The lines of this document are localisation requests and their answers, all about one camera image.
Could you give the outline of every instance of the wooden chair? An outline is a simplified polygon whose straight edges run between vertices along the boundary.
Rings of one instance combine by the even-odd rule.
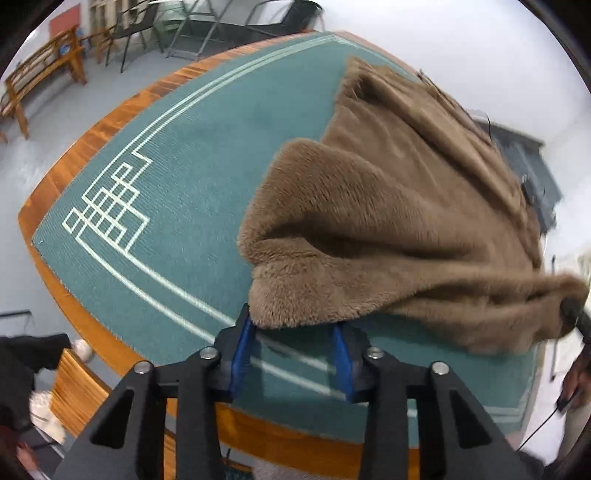
[[[82,51],[76,30],[78,26],[57,34],[12,72],[4,83],[6,94],[0,100],[2,116],[16,116],[21,132],[29,138],[28,122],[22,108],[22,99],[51,73],[67,66],[75,82],[86,84],[82,65]]]

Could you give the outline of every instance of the brown fur blanket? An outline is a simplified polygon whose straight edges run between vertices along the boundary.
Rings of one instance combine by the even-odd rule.
[[[518,180],[455,101],[351,59],[322,140],[282,147],[238,246],[260,327],[381,311],[518,352],[567,333],[560,302],[588,294],[540,271],[539,238]]]

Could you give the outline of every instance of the black cable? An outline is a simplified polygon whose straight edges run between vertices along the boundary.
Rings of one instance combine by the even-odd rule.
[[[536,433],[538,433],[538,430],[540,430],[540,429],[541,429],[541,428],[542,428],[544,425],[546,425],[546,422],[548,422],[548,420],[549,420],[549,419],[551,419],[551,418],[554,416],[554,414],[555,414],[557,411],[558,411],[558,407],[556,407],[556,408],[554,409],[554,411],[553,411],[553,412],[550,414],[550,417],[548,417],[547,419],[545,419],[545,420],[542,422],[542,425],[540,425],[538,428],[536,428],[536,429],[534,430],[534,433],[532,433],[532,434],[531,434],[529,437],[527,437],[527,438],[526,438],[526,440],[525,440],[525,441],[524,441],[524,442],[523,442],[523,443],[522,443],[522,444],[519,446],[519,448],[517,449],[517,451],[518,451],[518,452],[519,452],[519,451],[520,451],[520,450],[523,448],[523,446],[524,446],[524,445],[525,445],[527,442],[529,442],[529,441],[530,441],[530,439],[531,439],[531,438],[532,438],[532,437],[533,437],[533,436],[534,436]]]

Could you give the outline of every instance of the white wall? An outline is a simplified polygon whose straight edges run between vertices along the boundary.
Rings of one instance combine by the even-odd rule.
[[[88,0],[64,0],[64,2],[57,7],[49,17],[47,17],[41,25],[39,25],[35,29],[35,36],[30,40],[26,41],[21,48],[19,48],[17,54],[11,60],[10,64],[6,71],[2,74],[0,80],[2,80],[2,93],[5,91],[4,88],[4,79],[12,73],[15,69],[16,65],[20,62],[25,60],[27,57],[32,55],[37,49],[42,47],[45,43],[49,41],[49,20],[54,17],[57,17],[59,14],[65,12],[66,10],[74,7],[75,5],[80,4],[80,27],[85,33],[90,32],[90,12],[88,7]]]
[[[317,1],[326,30],[365,38],[423,69],[465,108],[543,141],[591,106],[567,54],[518,0]]]
[[[591,248],[591,108],[542,150],[564,200],[556,206],[557,228],[548,235],[546,258]]]

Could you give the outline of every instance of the person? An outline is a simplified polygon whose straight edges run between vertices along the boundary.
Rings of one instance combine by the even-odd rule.
[[[572,408],[582,407],[591,400],[591,374],[587,371],[588,366],[589,358],[581,352],[562,382],[560,398],[571,398],[577,387],[580,389],[581,393],[574,399]]]

